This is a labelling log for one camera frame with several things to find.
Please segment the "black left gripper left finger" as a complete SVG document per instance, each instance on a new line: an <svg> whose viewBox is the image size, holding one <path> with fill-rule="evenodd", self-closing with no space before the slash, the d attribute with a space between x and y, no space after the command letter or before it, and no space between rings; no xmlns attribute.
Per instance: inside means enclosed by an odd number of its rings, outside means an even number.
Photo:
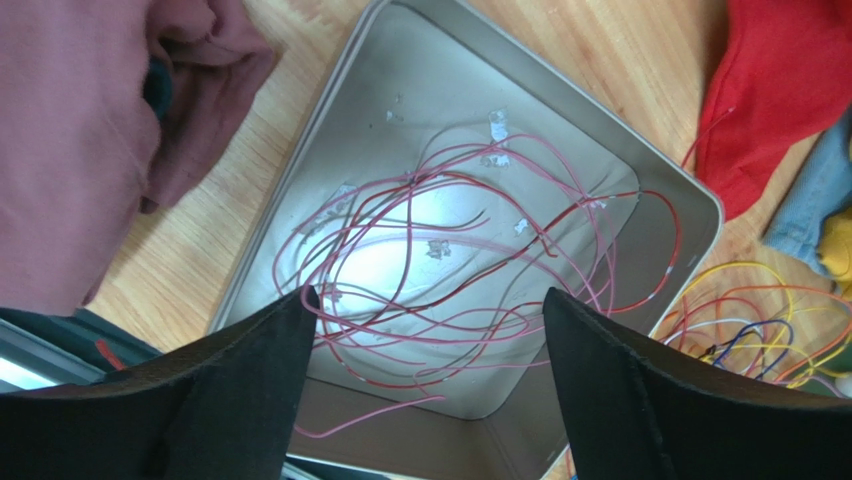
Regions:
<svg viewBox="0 0 852 480"><path fill-rule="evenodd" d="M3 395L2 477L279 478L318 309L304 287L100 382Z"/></svg>

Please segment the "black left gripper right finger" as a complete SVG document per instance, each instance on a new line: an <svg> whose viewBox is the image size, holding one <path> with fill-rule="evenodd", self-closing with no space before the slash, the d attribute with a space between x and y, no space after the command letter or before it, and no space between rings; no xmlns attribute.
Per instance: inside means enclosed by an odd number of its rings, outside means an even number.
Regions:
<svg viewBox="0 0 852 480"><path fill-rule="evenodd" d="M581 478L850 477L848 400L712 367L556 288L543 319Z"/></svg>

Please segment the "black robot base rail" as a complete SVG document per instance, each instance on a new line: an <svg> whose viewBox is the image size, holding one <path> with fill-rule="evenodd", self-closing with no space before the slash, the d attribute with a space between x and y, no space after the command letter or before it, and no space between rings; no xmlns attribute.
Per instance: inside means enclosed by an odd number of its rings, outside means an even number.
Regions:
<svg viewBox="0 0 852 480"><path fill-rule="evenodd" d="M118 369L161 355L145 341L99 315L70 317L1 310L1 392L88 385Z"/></svg>

